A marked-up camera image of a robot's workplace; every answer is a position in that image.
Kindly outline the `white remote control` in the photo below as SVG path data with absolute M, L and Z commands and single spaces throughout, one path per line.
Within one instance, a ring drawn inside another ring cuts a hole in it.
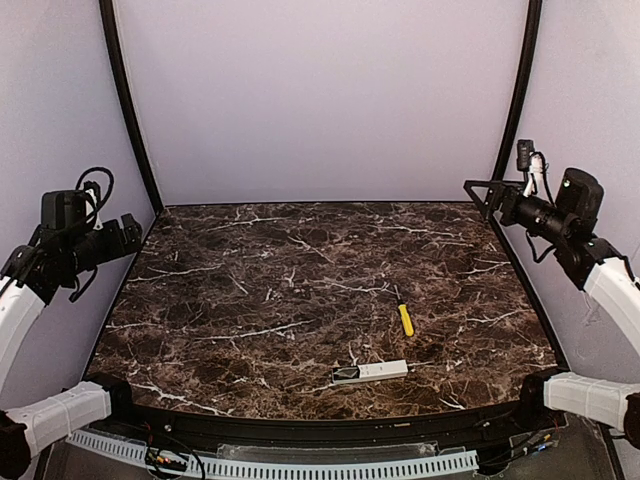
M 335 367 L 331 373 L 333 384 L 351 384 L 404 378 L 408 374 L 405 360 Z

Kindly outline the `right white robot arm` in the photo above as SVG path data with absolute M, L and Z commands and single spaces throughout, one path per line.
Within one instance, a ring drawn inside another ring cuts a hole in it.
M 639 345 L 639 279 L 629 259 L 593 230 L 604 197 L 595 177 L 566 169 L 554 202 L 525 192 L 515 181 L 468 180 L 467 193 L 486 189 L 487 198 L 472 199 L 487 218 L 501 213 L 504 226 L 520 225 L 551 244 L 554 257 L 576 288 L 614 320 L 633 347 Z M 514 413 L 523 429 L 536 428 L 553 411 L 563 411 L 606 424 L 639 444 L 639 386 L 596 379 L 562 369 L 547 369 L 523 381 Z

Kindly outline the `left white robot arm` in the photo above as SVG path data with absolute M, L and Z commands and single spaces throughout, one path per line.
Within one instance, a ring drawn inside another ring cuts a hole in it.
M 71 190 L 41 199 L 40 222 L 28 243 L 16 247 L 1 269 L 1 375 L 42 311 L 61 289 L 70 302 L 91 286 L 101 265 L 140 251 L 142 227 L 130 214 L 103 222 L 115 178 L 106 167 L 85 170 Z M 1 412 L 1 476 L 18 479 L 31 461 L 55 442 L 96 421 L 127 417 L 133 408 L 129 383 L 97 373 L 34 404 Z

